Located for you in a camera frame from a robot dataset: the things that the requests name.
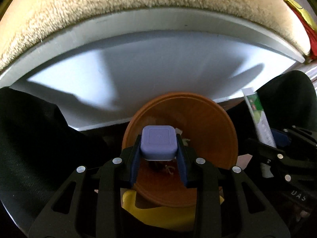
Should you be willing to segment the white green ointment tube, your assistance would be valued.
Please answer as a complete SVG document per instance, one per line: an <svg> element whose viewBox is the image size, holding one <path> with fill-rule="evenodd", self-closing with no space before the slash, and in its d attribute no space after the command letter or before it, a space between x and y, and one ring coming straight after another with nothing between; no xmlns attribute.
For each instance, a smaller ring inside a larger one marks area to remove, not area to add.
<svg viewBox="0 0 317 238"><path fill-rule="evenodd" d="M242 89L242 92L255 124L259 141L265 145L276 148L271 128L257 92L255 92L252 88Z"/></svg>

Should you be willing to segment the purple square cap box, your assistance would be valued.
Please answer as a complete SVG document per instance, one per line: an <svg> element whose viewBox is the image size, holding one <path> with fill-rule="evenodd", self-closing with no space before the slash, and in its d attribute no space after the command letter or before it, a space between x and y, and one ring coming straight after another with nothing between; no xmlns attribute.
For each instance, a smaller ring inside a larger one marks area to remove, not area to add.
<svg viewBox="0 0 317 238"><path fill-rule="evenodd" d="M171 161L178 149L176 131L169 125L148 125L141 134L141 151L147 161Z"/></svg>

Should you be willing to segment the red blanket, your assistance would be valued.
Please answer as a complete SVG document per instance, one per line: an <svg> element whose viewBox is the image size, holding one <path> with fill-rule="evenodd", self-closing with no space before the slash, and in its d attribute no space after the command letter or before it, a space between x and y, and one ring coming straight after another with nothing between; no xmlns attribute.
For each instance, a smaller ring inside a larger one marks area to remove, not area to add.
<svg viewBox="0 0 317 238"><path fill-rule="evenodd" d="M309 58L313 61L316 60L316 22L307 10L302 7L295 7L293 4L288 3L290 9L295 13L302 23L310 42Z"/></svg>

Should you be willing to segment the yellow cartoon pillow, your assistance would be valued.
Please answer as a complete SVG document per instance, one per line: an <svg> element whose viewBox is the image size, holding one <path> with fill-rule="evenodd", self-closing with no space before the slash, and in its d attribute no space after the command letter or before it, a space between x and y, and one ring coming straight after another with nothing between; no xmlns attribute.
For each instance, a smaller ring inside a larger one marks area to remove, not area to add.
<svg viewBox="0 0 317 238"><path fill-rule="evenodd" d="M304 19L304 21L314 30L316 31L316 22L313 17L309 14L309 12L304 9L298 2L295 0L284 0L285 3L288 3L292 8L294 8Z"/></svg>

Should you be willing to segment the floral orange plush blanket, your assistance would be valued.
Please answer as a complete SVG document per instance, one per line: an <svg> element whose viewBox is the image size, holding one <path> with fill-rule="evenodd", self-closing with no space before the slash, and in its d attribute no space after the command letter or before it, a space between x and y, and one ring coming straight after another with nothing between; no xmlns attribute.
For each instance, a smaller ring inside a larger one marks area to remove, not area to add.
<svg viewBox="0 0 317 238"><path fill-rule="evenodd" d="M311 44L304 26L283 0L13 0L1 19L1 70L53 33L83 20L126 10L189 8L257 23L303 55Z"/></svg>

